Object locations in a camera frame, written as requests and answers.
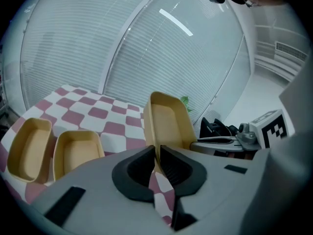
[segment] green plant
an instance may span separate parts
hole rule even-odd
[[[187,96],[182,96],[182,97],[180,98],[180,100],[181,100],[181,101],[184,103],[184,105],[186,106],[188,113],[191,112],[191,111],[193,111],[193,110],[191,110],[191,109],[188,107],[189,99],[188,99]]]

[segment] air vent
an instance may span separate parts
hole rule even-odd
[[[302,62],[305,62],[305,59],[307,58],[307,55],[304,54],[303,52],[289,46],[286,44],[283,44],[281,42],[275,42],[276,46],[275,46],[275,50],[277,51],[281,51],[285,54],[291,55],[299,60],[301,60]]]

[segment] black and white pattern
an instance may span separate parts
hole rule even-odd
[[[263,121],[264,119],[268,118],[269,116],[273,115],[276,111],[267,112],[264,115],[260,116],[259,118],[252,121],[252,123],[258,123]]]
[[[274,143],[287,136],[287,130],[283,115],[280,115],[273,122],[262,128],[265,148],[270,148]]]

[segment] pink and white tablecloth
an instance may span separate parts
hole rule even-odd
[[[23,114],[0,143],[0,174],[12,195],[29,204],[53,184],[54,146],[51,147],[49,179],[44,185],[25,183],[12,177],[6,163],[17,131],[26,119],[33,117],[52,122],[55,142],[66,130],[87,129],[97,132],[105,156],[145,146],[143,108],[83,88],[63,85]],[[162,174],[153,172],[149,188],[155,193],[156,210],[170,224],[174,208],[172,186]]]

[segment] plastic box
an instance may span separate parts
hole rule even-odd
[[[197,141],[187,109],[176,97],[153,92],[143,117],[146,144],[156,147],[158,163],[161,145],[189,150],[190,144]]]
[[[65,131],[56,143],[53,177],[58,180],[81,164],[104,157],[99,135],[94,131]]]
[[[52,124],[49,120],[29,118],[13,139],[8,170],[25,182],[45,183],[48,179],[52,145]]]

